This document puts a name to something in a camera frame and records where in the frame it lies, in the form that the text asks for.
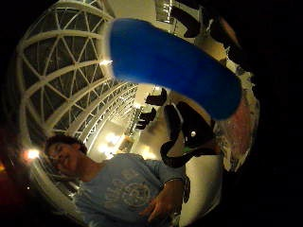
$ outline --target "person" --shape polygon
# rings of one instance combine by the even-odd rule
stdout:
[[[90,227],[170,226],[181,212],[185,170],[133,153],[119,153],[101,163],[85,155],[82,141],[55,135],[45,154],[62,174],[80,179],[73,202]]]

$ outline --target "man's hand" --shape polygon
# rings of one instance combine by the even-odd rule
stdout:
[[[165,218],[173,213],[180,213],[183,192],[184,183],[180,179],[165,183],[159,195],[139,215],[149,216],[149,222],[151,222],[155,219]]]

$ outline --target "blue t-shirt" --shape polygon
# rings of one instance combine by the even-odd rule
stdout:
[[[144,160],[137,154],[117,154],[91,182],[81,183],[74,203],[90,227],[169,226],[169,218],[150,225],[148,217],[139,213],[166,181],[176,178],[185,180],[183,168]]]

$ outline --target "blue plastic cup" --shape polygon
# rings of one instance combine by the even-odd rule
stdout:
[[[168,87],[198,102],[215,119],[226,119],[241,100],[239,79],[197,46],[136,19],[112,21],[103,54],[117,79]]]

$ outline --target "orange light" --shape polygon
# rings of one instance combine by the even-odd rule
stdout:
[[[3,164],[2,164],[1,161],[0,161],[0,172],[2,172],[2,171],[4,171],[4,170],[6,170],[6,169],[5,169],[5,167],[3,166]]]
[[[26,153],[26,158],[28,160],[34,160],[39,157],[40,151],[37,149],[29,149]]]

